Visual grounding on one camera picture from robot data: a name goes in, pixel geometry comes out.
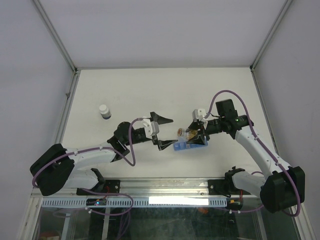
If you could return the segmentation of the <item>clear bottle orange pills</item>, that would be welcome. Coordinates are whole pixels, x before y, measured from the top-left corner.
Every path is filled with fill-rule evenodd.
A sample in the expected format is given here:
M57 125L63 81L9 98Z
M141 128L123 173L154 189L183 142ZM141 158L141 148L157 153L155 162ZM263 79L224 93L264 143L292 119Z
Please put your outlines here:
M184 128L179 128L177 130L177 136L180 137L180 138L183 138L185 139L186 141L194 138L195 136L198 135L198 131L197 130L194 130L194 129L184 129Z

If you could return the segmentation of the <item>blue weekly pill organizer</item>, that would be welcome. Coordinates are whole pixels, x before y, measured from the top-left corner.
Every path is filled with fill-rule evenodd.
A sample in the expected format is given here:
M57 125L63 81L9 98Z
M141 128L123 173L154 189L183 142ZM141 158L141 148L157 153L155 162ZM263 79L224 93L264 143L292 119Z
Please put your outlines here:
M208 146L208 141L205 140L205 144L195 144L195 143L187 143L187 140L183 137L178 137L177 142L173 144L174 151L184 151L196 148L202 148Z

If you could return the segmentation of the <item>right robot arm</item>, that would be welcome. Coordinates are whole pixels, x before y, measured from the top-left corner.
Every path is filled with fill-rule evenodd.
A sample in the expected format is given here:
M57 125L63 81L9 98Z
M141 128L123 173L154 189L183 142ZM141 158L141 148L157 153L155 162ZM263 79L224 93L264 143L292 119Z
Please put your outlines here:
M305 200L305 172L302 168L292 167L271 151L255 132L249 115L239 115L231 99L217 102L216 109L218 117L212 120L207 119L204 109L192 112L192 123L188 128L197 134L188 140L188 144L204 145L211 135L226 133L248 152L262 175L233 167L224 174L223 182L213 187L214 190L226 197L240 190L248 192L260 198L271 213L293 206L300 210Z

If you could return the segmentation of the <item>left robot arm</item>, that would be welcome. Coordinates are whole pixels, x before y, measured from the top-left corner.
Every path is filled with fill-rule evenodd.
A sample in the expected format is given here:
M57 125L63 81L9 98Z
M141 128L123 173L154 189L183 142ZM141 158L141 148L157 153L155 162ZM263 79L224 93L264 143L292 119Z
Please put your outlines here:
M149 117L121 122L113 136L97 146L78 149L56 143L31 165L31 184L45 197L62 189L75 189L77 195L112 193L97 165L125 160L135 166L136 160L127 158L128 154L135 154L135 144L152 142L160 151L166 149L176 141L159 140L159 126L172 122L172 119L151 112Z

